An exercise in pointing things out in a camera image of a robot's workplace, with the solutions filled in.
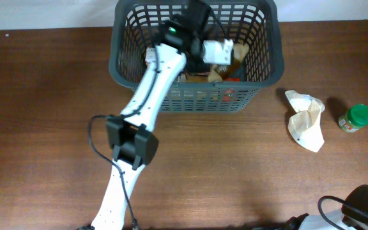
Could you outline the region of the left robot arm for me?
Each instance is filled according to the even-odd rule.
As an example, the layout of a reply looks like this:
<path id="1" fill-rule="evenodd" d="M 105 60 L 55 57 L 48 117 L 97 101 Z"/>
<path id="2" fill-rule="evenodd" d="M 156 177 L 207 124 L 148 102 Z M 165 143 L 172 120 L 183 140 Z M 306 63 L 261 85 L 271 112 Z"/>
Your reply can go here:
<path id="1" fill-rule="evenodd" d="M 155 60 L 147 68 L 133 98 L 120 115 L 103 115 L 112 157 L 111 177 L 100 209 L 88 229 L 122 229 L 132 212 L 130 197 L 143 169 L 158 148 L 155 121 L 171 84 L 188 60 L 205 57 L 204 29 L 213 14 L 202 1 L 191 1 L 180 15 L 161 23 L 154 46 Z"/>

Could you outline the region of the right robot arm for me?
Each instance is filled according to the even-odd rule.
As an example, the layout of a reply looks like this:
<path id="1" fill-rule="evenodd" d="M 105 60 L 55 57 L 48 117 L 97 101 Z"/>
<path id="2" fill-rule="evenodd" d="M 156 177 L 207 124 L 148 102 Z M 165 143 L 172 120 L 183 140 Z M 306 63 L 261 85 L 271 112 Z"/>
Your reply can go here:
<path id="1" fill-rule="evenodd" d="M 327 200 L 342 205 L 335 211 L 325 213 L 323 203 Z M 318 215 L 305 213 L 291 217 L 287 222 L 265 226 L 275 230 L 368 230 L 368 185 L 360 185 L 345 200 L 325 195 L 318 200 Z"/>

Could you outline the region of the grey plastic basket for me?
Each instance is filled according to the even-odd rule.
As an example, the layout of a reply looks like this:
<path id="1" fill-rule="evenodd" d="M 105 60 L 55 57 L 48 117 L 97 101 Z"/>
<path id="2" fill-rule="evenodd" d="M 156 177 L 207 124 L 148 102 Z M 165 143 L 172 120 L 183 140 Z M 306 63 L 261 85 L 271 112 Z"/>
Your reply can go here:
<path id="1" fill-rule="evenodd" d="M 168 20 L 191 24 L 184 70 L 205 76 L 201 59 L 206 40 L 232 40 L 249 49 L 240 67 L 222 83 L 175 82 L 163 112 L 237 112 L 284 73 L 277 6 L 273 0 L 121 0 L 115 7 L 109 71 L 122 86 L 136 90 L 146 70 L 145 55 L 160 44 Z"/>

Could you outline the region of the white blue tissue pack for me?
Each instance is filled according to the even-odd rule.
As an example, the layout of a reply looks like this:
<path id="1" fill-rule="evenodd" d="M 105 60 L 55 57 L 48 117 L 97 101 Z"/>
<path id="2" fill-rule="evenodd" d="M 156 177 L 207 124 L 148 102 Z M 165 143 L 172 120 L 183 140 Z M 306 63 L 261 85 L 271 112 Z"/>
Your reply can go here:
<path id="1" fill-rule="evenodd" d="M 156 64 L 156 49 L 154 47 L 147 47 L 145 53 L 145 63 L 146 67 L 150 67 L 152 64 Z"/>

